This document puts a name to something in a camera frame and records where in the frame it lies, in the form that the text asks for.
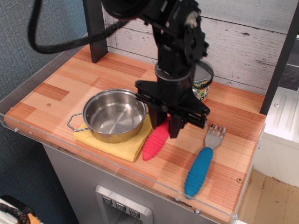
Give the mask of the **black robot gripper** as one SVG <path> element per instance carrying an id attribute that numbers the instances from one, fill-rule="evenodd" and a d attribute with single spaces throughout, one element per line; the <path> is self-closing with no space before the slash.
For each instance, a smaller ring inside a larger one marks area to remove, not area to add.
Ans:
<path id="1" fill-rule="evenodd" d="M 154 81 L 138 80 L 136 97 L 145 102 L 149 108 L 149 118 L 153 129 L 156 129 L 167 118 L 170 138 L 177 138 L 180 129 L 186 123 L 204 128 L 210 109 L 193 93 L 189 77 L 181 80 L 158 78 Z"/>

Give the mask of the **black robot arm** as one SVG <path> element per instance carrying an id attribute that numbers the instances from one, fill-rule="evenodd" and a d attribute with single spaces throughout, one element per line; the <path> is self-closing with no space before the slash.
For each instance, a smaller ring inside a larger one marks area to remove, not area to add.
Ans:
<path id="1" fill-rule="evenodd" d="M 106 12 L 120 21 L 139 18 L 151 25 L 158 49 L 157 80 L 137 81 L 137 98 L 149 108 L 153 128 L 170 116 L 176 138 L 186 123 L 204 127 L 210 110 L 193 94 L 196 66 L 207 55 L 198 3 L 194 0 L 104 0 Z"/>

